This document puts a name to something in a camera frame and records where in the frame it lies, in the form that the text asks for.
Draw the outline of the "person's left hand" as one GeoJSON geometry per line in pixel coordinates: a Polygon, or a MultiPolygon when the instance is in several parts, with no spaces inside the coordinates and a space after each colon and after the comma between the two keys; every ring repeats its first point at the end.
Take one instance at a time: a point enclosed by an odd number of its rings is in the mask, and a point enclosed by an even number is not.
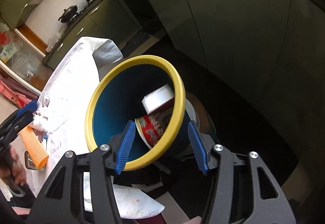
{"type": "Polygon", "coordinates": [[[19,155],[16,153],[15,148],[10,146],[10,154],[13,159],[11,166],[1,166],[1,180],[7,185],[10,185],[9,177],[12,175],[17,185],[24,186],[26,183],[26,170],[20,162],[19,155]]]}

